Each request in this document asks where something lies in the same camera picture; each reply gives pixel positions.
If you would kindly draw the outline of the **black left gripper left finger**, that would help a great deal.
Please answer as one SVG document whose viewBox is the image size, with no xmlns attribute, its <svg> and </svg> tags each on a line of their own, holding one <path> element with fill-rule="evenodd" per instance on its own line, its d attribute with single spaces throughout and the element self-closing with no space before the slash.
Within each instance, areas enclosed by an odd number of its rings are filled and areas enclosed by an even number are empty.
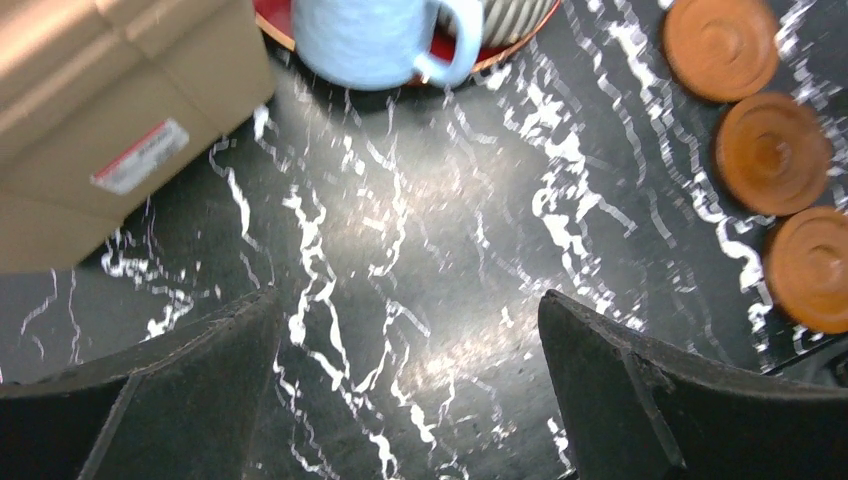
<svg viewBox="0 0 848 480">
<path fill-rule="evenodd" d="M 239 479 L 282 333 L 273 288 L 1 387 L 5 479 Z"/>
</svg>

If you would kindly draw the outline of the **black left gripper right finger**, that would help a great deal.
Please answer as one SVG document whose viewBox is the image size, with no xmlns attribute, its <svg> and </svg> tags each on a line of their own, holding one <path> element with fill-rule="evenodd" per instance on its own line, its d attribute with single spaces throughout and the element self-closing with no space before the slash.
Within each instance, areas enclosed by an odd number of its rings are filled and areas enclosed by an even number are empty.
<svg viewBox="0 0 848 480">
<path fill-rule="evenodd" d="M 847 392 L 735 368 L 550 290 L 538 330 L 582 479 L 843 479 Z"/>
</svg>

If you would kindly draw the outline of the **brown wooden coaster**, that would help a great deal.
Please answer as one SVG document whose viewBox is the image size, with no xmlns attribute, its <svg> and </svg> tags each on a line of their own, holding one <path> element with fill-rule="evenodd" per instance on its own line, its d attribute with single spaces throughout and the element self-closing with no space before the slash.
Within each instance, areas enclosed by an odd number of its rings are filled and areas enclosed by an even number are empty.
<svg viewBox="0 0 848 480">
<path fill-rule="evenodd" d="M 813 109 L 780 92 L 748 97 L 723 117 L 715 166 L 729 193 L 750 211 L 787 216 L 824 193 L 833 147 Z"/>
</svg>

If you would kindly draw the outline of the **dark wooden coaster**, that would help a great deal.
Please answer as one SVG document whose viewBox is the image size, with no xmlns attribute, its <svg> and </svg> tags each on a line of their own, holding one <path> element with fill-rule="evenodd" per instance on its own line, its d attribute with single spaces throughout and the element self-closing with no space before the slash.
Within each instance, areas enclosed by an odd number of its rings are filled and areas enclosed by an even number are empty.
<svg viewBox="0 0 848 480">
<path fill-rule="evenodd" d="M 713 102 L 735 102 L 775 76 L 777 18 L 764 1 L 679 0 L 668 9 L 662 45 L 680 83 Z"/>
</svg>

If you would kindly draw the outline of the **light blue textured mug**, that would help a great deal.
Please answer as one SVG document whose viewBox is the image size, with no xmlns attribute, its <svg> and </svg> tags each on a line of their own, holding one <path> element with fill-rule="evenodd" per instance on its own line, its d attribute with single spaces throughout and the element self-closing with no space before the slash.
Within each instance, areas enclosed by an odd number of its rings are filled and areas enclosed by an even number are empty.
<svg viewBox="0 0 848 480">
<path fill-rule="evenodd" d="M 430 53 L 435 8 L 455 15 L 454 56 Z M 324 80 L 349 89 L 379 91 L 421 76 L 440 87 L 462 83 L 479 54 L 482 8 L 459 1 L 294 1 L 295 52 Z"/>
</svg>

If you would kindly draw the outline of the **grey ribbed mug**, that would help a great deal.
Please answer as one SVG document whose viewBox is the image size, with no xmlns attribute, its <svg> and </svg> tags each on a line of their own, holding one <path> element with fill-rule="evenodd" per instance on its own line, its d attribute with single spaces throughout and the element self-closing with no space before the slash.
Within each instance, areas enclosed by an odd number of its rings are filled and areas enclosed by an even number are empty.
<svg viewBox="0 0 848 480">
<path fill-rule="evenodd" d="M 459 1 L 462 4 L 479 3 L 482 8 L 482 36 L 479 51 L 509 47 L 538 27 L 560 1 L 554 0 L 494 0 Z M 456 16 L 440 5 L 435 8 L 432 26 L 447 38 L 456 40 Z"/>
</svg>

